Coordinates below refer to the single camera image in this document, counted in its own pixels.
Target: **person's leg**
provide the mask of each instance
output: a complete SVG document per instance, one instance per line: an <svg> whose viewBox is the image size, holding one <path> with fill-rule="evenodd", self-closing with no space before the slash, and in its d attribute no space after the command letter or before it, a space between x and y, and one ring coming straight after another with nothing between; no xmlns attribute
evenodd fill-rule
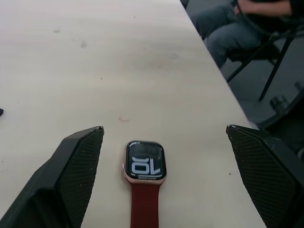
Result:
<svg viewBox="0 0 304 228"><path fill-rule="evenodd" d="M221 68L231 50L250 50L261 45L261 34L243 21L222 26L212 32L207 48L214 61Z"/></svg>
<svg viewBox="0 0 304 228"><path fill-rule="evenodd" d="M193 25L203 39L208 37L214 30L236 20L231 4L216 6L206 9L199 14L190 17Z"/></svg>

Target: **smartwatch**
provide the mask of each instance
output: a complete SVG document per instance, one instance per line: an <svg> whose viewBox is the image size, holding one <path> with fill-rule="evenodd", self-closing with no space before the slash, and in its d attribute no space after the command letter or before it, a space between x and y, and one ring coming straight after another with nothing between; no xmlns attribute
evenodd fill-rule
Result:
<svg viewBox="0 0 304 228"><path fill-rule="evenodd" d="M131 228L158 228L158 193L167 177L163 147L155 142L129 142L122 173L132 190Z"/></svg>

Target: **floor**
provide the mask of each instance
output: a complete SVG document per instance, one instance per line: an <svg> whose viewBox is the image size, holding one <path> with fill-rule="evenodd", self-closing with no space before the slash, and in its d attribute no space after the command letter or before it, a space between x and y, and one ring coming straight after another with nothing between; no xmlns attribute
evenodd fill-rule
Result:
<svg viewBox="0 0 304 228"><path fill-rule="evenodd" d="M187 13L193 15L206 7L212 7L228 0L190 0ZM277 45L282 47L284 40L278 41ZM258 98L266 84L272 70L272 65L267 61L253 61L242 72L240 72L229 86L243 108L249 121L259 123L275 113L269 105L271 98L284 95L291 102L297 95L294 84L301 81L304 76L304 38L295 40L285 58L264 98L259 102ZM240 63L227 63L221 69L224 77L228 77Z"/></svg>

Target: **white table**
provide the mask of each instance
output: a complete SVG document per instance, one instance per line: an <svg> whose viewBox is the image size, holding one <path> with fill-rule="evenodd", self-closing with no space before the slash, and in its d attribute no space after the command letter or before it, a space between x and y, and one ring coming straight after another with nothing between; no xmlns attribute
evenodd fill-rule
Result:
<svg viewBox="0 0 304 228"><path fill-rule="evenodd" d="M248 122L179 0L0 1L0 107L0 217L64 137L103 125L82 227L130 226L135 139L165 148L161 228L264 227L225 133Z"/></svg>

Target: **digital time display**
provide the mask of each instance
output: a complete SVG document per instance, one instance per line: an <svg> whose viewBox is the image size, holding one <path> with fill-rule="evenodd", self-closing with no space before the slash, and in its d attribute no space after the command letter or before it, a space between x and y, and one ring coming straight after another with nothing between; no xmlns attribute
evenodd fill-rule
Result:
<svg viewBox="0 0 304 228"><path fill-rule="evenodd" d="M167 174L163 147L155 142L128 143L125 171L133 179L163 179Z"/></svg>

